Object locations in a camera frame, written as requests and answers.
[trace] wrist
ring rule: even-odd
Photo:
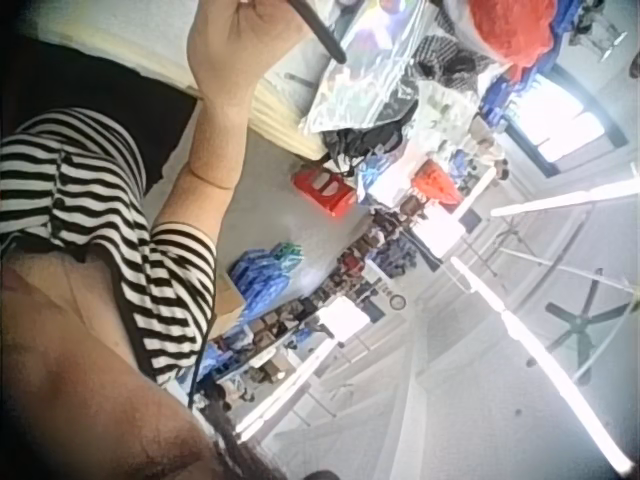
[[[211,116],[233,119],[248,118],[255,86],[245,89],[216,89],[215,92],[202,92],[204,108]]]

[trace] floor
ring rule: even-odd
[[[145,210],[150,218],[157,215],[187,159],[196,114],[165,165],[164,179],[147,196]],[[242,179],[218,241],[218,261],[225,269],[251,248],[270,249],[282,241],[302,246],[305,260],[292,273],[291,284],[279,303],[315,289],[365,225],[364,208],[355,206],[337,219],[303,197],[290,181],[299,166],[300,160],[293,154],[250,130]]]

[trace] black marker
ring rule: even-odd
[[[336,37],[334,37],[327,26],[322,23],[322,20],[320,20],[320,17],[318,17],[318,14],[313,7],[309,5],[306,0],[287,1],[298,15],[300,15],[300,18],[304,20],[304,23],[309,26],[322,46],[327,49],[329,55],[331,55],[340,65],[344,65],[347,62],[347,54],[344,53],[344,50],[336,40]]]

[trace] red object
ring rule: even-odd
[[[553,46],[556,0],[469,0],[469,8],[480,37],[514,64],[510,76],[515,80],[522,67],[532,66]]]
[[[411,180],[411,185],[427,198],[438,200],[440,203],[457,205],[462,201],[453,180],[433,160],[427,160],[420,167]]]
[[[333,217],[344,215],[356,202],[356,191],[337,173],[305,168],[293,176],[293,184]]]

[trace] box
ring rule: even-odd
[[[238,317],[244,310],[246,302],[242,294],[225,272],[218,272],[216,275],[216,305],[215,311],[218,315],[213,324],[209,339],[214,339],[224,335],[231,330],[238,322]]]

